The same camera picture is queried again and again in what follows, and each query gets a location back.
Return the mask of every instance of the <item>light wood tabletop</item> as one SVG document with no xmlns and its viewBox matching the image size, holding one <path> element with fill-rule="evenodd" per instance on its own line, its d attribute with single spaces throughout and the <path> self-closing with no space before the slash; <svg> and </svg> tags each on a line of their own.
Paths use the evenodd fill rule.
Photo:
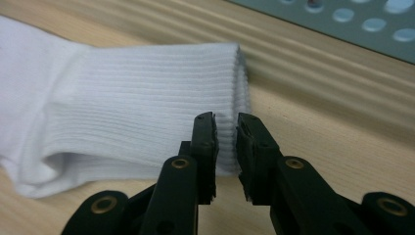
<svg viewBox="0 0 415 235">
<path fill-rule="evenodd" d="M 0 15 L 97 47 L 239 42 L 253 114 L 284 155 L 308 160 L 358 203 L 384 191 L 415 204 L 414 65 L 225 1 L 0 0 Z M 4 169 L 0 180 L 5 235 L 60 234 L 89 196 L 132 196 L 156 182 L 103 180 L 28 199 Z M 247 203 L 233 176 L 217 178 L 217 198 L 200 207 L 199 234 L 275 232 L 269 207 Z"/>
</svg>

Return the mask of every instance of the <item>folded cloth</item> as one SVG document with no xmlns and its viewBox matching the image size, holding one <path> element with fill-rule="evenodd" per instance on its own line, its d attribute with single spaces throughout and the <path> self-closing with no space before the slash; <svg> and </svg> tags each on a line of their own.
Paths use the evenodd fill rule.
<svg viewBox="0 0 415 235">
<path fill-rule="evenodd" d="M 24 196 L 156 178 L 210 111 L 216 172 L 237 167 L 237 113 L 250 103 L 236 43 L 95 48 L 0 17 L 0 68 L 0 163 Z"/>
</svg>

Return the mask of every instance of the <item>sock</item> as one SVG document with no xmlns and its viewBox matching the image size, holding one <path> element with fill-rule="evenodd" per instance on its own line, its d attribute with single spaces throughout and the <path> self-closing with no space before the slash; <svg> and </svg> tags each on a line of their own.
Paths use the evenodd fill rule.
<svg viewBox="0 0 415 235">
<path fill-rule="evenodd" d="M 24 196 L 156 178 L 205 112 L 216 172 L 237 168 L 237 113 L 250 111 L 237 43 L 95 48 L 0 17 L 0 68 L 0 164 Z"/>
</svg>

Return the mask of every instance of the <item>round metal fastener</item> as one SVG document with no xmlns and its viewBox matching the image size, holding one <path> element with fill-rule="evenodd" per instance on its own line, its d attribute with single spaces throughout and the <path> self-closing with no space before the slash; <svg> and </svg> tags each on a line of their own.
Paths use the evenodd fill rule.
<svg viewBox="0 0 415 235">
<path fill-rule="evenodd" d="M 291 167 L 291 168 L 295 168 L 295 169 L 301 169 L 304 167 L 304 164 L 296 159 L 288 159 L 286 160 L 286 165 Z"/>
<path fill-rule="evenodd" d="M 92 204 L 91 211 L 93 213 L 109 212 L 116 206 L 116 202 L 117 202 L 116 197 L 104 196 Z"/>
<path fill-rule="evenodd" d="M 391 213 L 396 216 L 408 215 L 408 209 L 394 199 L 380 198 L 378 199 L 377 203 L 378 206 L 385 212 Z"/>
<path fill-rule="evenodd" d="M 190 163 L 189 163 L 189 161 L 187 161 L 187 160 L 185 160 L 185 159 L 176 159 L 176 160 L 174 160 L 172 163 L 171 163 L 171 165 L 174 167 L 174 168 L 185 168 L 185 167 L 187 167 L 188 165 L 189 165 Z"/>
</svg>

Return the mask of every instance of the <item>white sock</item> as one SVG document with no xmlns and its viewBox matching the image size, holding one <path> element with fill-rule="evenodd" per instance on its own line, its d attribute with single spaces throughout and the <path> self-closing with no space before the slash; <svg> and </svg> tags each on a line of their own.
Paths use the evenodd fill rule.
<svg viewBox="0 0 415 235">
<path fill-rule="evenodd" d="M 216 172 L 234 172 L 237 113 L 250 111 L 236 43 L 102 49 L 0 17 L 0 163 L 22 195 L 156 178 L 210 111 Z"/>
</svg>

